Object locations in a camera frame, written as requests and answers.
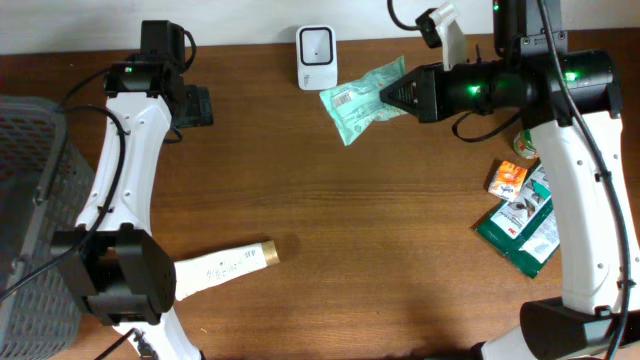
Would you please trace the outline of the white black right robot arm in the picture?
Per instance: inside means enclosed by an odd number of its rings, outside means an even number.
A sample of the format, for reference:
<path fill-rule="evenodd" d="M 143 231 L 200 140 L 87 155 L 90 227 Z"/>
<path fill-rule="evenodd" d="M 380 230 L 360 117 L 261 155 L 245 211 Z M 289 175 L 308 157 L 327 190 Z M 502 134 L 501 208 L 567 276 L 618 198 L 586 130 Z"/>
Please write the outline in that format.
<path fill-rule="evenodd" d="M 611 57 L 572 52 L 556 1 L 496 0 L 497 59 L 470 62 L 452 5 L 413 28 L 443 59 L 381 91 L 434 123 L 515 108 L 547 171 L 562 255 L 559 297 L 521 307 L 518 326 L 475 345 L 472 359 L 613 358 L 639 341 L 639 245 L 621 159 L 623 107 Z"/>

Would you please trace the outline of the orange small box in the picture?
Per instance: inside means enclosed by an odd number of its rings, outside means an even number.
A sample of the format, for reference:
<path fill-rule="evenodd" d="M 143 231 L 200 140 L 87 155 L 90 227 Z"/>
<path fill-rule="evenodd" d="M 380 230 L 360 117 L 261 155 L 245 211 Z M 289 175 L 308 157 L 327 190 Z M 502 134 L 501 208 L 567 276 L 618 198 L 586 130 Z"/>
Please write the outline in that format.
<path fill-rule="evenodd" d="M 508 202 L 519 195 L 528 170 L 509 161 L 502 161 L 488 186 L 488 192 Z"/>

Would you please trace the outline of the light green snack packet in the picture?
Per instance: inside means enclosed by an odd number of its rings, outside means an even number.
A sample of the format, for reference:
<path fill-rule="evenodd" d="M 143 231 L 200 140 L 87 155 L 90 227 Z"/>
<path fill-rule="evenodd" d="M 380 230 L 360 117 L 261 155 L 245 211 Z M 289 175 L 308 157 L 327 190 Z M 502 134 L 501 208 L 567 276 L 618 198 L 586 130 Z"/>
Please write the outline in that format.
<path fill-rule="evenodd" d="M 362 78 L 321 91 L 319 97 L 333 119 L 345 146 L 351 145 L 374 122 L 405 115 L 381 101 L 381 91 L 406 74 L 405 58 L 370 70 Z"/>

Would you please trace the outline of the green lid glass jar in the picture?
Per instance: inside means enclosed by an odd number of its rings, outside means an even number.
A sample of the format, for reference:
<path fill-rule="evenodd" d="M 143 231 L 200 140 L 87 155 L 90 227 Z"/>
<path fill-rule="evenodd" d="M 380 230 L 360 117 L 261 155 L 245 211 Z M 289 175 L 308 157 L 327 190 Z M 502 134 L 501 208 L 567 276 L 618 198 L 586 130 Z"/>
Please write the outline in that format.
<path fill-rule="evenodd" d="M 539 157 L 529 130 L 521 130 L 517 133 L 513 141 L 513 148 L 519 156 L 525 159 L 535 160 Z"/>

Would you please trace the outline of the green 3M sponge package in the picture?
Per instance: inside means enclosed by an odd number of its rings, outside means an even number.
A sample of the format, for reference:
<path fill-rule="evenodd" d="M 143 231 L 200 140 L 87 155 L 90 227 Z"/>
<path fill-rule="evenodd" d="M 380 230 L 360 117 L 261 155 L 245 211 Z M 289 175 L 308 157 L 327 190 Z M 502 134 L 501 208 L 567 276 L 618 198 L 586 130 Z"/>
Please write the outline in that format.
<path fill-rule="evenodd" d="M 503 200 L 475 232 L 521 273 L 534 279 L 559 248 L 550 185 L 540 161 L 514 201 Z"/>

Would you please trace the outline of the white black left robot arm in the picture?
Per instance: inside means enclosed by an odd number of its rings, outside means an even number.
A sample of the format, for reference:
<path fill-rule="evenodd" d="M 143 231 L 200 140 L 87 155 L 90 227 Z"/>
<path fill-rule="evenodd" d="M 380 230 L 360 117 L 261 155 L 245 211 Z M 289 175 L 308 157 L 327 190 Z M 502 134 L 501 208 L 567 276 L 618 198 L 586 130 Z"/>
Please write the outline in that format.
<path fill-rule="evenodd" d="M 200 359 L 173 308 L 176 270 L 153 239 L 151 195 L 168 132 L 214 122 L 209 91 L 187 85 L 190 32 L 145 20 L 137 53 L 106 69 L 105 139 L 88 199 L 70 231 L 55 234 L 56 268 L 78 308 L 132 335 L 142 358 Z"/>

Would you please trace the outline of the white tube with gold cap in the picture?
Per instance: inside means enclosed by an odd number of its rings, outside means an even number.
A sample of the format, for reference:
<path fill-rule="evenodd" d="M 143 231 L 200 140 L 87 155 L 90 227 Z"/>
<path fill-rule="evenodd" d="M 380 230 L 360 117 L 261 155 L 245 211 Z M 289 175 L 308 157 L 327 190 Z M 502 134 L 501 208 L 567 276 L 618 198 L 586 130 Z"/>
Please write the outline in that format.
<path fill-rule="evenodd" d="M 187 297 L 280 262 L 272 240 L 177 261 L 175 299 Z"/>

